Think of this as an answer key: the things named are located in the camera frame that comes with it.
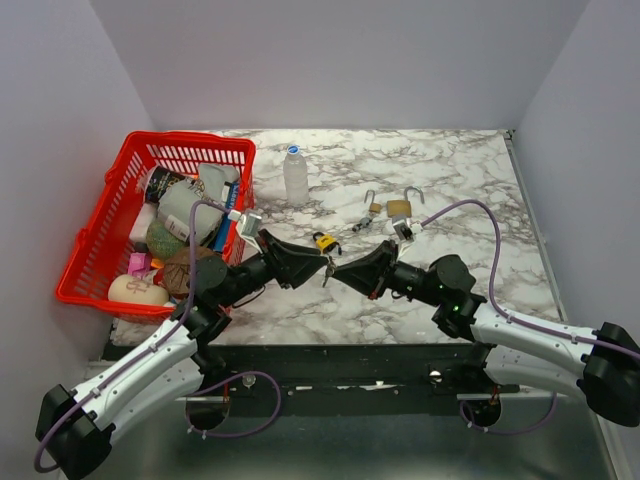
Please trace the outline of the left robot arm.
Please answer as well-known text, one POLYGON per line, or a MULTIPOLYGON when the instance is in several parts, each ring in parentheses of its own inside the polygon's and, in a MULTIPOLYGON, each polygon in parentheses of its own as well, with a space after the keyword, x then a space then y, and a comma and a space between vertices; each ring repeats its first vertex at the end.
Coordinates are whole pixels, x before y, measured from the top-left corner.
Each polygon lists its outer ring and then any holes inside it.
POLYGON ((318 250, 282 242, 266 230, 257 240, 258 253, 237 266, 218 255, 194 258, 187 299, 145 342, 93 380, 71 390, 56 385, 44 395, 35 431, 37 472, 48 470, 43 454, 53 459, 52 470, 70 479, 93 472, 112 450, 116 415, 183 360, 194 362, 188 384, 201 395, 214 393, 222 372, 203 351, 229 324, 227 308, 272 280, 297 288, 329 263, 318 250))

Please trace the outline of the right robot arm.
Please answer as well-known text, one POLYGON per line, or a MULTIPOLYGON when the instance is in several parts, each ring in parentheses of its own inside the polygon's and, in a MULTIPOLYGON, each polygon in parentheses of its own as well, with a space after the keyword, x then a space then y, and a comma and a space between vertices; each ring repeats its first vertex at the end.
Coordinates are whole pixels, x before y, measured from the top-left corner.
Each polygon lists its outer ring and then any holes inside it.
POLYGON ((331 276, 371 300, 391 292, 431 305, 433 322, 449 337, 542 360, 553 366, 551 378, 568 378, 599 416, 626 427, 639 424, 639 346, 619 325, 576 327, 506 311, 474 293, 476 280, 459 256, 414 267, 400 260, 392 241, 331 276))

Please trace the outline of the small brass padlock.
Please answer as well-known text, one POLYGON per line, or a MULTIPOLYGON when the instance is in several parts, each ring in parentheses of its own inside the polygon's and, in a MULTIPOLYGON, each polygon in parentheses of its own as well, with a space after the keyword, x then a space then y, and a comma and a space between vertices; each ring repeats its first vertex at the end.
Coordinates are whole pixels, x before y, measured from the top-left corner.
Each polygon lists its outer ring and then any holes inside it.
POLYGON ((366 191, 365 197, 364 197, 364 203, 367 206, 367 212, 370 216, 379 215, 382 211, 382 205, 377 203, 375 198, 376 198, 376 193, 374 190, 369 189, 366 191))

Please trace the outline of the large brass padlock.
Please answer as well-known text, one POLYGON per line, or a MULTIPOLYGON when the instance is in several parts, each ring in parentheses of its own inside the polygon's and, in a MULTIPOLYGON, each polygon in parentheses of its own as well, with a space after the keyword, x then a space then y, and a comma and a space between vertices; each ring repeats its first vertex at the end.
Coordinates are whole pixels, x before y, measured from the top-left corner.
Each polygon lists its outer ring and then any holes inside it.
POLYGON ((409 199, 409 193, 416 192, 422 204, 425 203, 423 191, 416 186, 408 186, 403 190, 403 196, 399 199, 392 199, 386 203, 386 212, 389 218, 396 216, 412 216, 412 205, 409 199))

